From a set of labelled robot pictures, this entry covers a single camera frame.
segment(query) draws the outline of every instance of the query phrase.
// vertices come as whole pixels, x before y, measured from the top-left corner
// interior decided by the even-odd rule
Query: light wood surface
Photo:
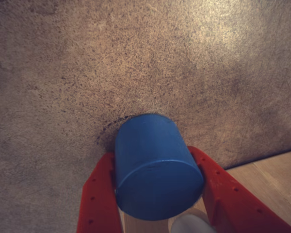
[[[291,225],[291,152],[228,170],[236,180]],[[200,199],[189,213],[206,213]],[[125,233],[169,233],[177,217],[143,221],[124,214]]]

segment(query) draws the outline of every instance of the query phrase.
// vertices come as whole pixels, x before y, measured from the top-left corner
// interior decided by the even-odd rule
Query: gray carpet
[[[72,233],[142,113],[223,167],[291,150],[291,1],[0,0],[0,233]]]

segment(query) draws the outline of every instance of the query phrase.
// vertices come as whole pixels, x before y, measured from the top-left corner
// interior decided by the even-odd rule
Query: blue cylinder
[[[116,200],[125,213],[162,220],[191,207],[203,177],[177,126],[158,114],[127,121],[115,141]]]

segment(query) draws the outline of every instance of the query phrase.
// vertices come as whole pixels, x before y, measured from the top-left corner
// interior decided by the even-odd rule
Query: blue plastic cap
[[[203,177],[170,119],[147,114],[127,121],[115,142],[116,199],[125,213],[162,220],[190,208]]]

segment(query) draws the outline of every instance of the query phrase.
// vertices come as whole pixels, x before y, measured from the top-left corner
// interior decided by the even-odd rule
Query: wooden floor
[[[228,172],[291,225],[291,152]],[[188,211],[206,213],[202,199]],[[124,214],[123,229],[125,233],[169,233],[172,221],[143,221]]]

